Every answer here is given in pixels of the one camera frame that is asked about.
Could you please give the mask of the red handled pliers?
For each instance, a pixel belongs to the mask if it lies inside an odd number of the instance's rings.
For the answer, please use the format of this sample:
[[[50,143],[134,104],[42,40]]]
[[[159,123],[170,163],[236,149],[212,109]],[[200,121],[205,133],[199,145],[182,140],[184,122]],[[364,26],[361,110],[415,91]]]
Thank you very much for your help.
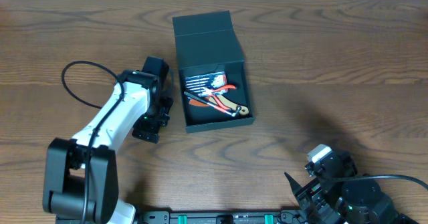
[[[225,110],[236,110],[236,107],[231,107],[226,104],[226,98],[223,96],[224,93],[227,93],[229,89],[236,90],[237,88],[234,85],[226,84],[216,89],[203,88],[202,96],[206,97],[206,99],[213,99],[213,103],[217,104],[221,108]]]

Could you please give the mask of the black handled claw hammer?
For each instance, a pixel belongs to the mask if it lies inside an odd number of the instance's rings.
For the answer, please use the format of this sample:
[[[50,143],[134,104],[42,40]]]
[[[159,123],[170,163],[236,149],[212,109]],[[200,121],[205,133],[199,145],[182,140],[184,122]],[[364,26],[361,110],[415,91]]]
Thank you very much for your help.
[[[214,109],[216,109],[216,110],[218,110],[218,111],[220,111],[220,112],[222,112],[224,114],[228,114],[231,117],[236,117],[237,115],[239,115],[239,112],[241,110],[241,106],[238,106],[234,111],[227,110],[226,108],[220,107],[218,104],[214,104],[214,103],[212,103],[210,101],[207,101],[204,98],[200,98],[200,97],[198,97],[198,96],[196,96],[196,95],[194,95],[194,94],[192,94],[190,92],[187,92],[187,91],[184,91],[183,94],[186,95],[186,96],[188,96],[188,97],[190,97],[193,100],[196,100],[196,101],[199,101],[201,103],[204,103],[204,104],[206,104],[206,105],[208,105],[208,106],[210,106],[210,107],[212,107],[212,108],[214,108]]]

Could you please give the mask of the blue precision screwdriver set case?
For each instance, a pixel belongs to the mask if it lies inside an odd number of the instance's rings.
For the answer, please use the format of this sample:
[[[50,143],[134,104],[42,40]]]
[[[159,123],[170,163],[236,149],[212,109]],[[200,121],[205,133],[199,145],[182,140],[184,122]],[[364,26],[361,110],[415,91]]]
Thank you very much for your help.
[[[225,72],[215,72],[185,78],[185,90],[198,97],[208,96],[211,90],[227,85]]]

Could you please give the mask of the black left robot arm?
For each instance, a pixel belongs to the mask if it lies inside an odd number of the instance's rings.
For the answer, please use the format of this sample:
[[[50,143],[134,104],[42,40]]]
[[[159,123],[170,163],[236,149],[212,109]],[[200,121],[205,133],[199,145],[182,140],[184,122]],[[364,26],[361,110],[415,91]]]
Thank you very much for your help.
[[[97,115],[70,139],[47,149],[42,206],[56,223],[140,223],[137,208],[119,198],[116,154],[128,134],[156,143],[168,124],[173,73],[160,58],[115,75],[114,90]]]

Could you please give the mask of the black box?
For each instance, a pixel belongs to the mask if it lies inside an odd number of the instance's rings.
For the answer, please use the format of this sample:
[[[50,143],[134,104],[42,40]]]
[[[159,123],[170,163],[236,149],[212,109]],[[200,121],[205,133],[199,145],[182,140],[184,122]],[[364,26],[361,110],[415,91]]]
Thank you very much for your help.
[[[186,91],[186,77],[225,72],[227,83],[237,88],[225,97],[249,110],[248,115],[231,117],[210,106],[192,106],[190,98],[181,94],[186,131],[194,133],[253,124],[255,118],[244,54],[233,30],[230,12],[174,17],[173,28],[181,92]]]

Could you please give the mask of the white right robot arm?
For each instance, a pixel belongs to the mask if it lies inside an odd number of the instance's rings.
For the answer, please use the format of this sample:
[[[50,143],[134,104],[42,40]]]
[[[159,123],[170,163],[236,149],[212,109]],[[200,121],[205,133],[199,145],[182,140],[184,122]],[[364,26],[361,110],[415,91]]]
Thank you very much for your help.
[[[293,195],[308,223],[410,224],[416,221],[396,210],[378,179],[401,179],[427,188],[419,179],[403,175],[358,175],[349,152],[322,150],[308,153],[305,166],[313,179],[299,185],[285,173]]]

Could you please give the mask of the orange scraper wooden handle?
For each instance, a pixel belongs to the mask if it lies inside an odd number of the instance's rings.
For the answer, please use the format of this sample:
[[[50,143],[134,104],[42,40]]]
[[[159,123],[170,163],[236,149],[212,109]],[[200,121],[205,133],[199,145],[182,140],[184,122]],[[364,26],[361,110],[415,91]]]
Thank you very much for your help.
[[[241,106],[239,104],[236,104],[235,102],[228,100],[224,96],[209,96],[207,99],[208,99],[208,101],[212,102],[213,104],[216,104],[216,105],[218,105],[218,106],[220,106],[226,110],[236,111],[238,109],[238,107],[240,107],[239,114],[242,116],[249,114],[249,110],[246,106]],[[207,104],[204,104],[204,103],[197,101],[197,100],[194,100],[194,99],[190,99],[189,104],[192,106],[197,106],[197,107],[208,107]]]

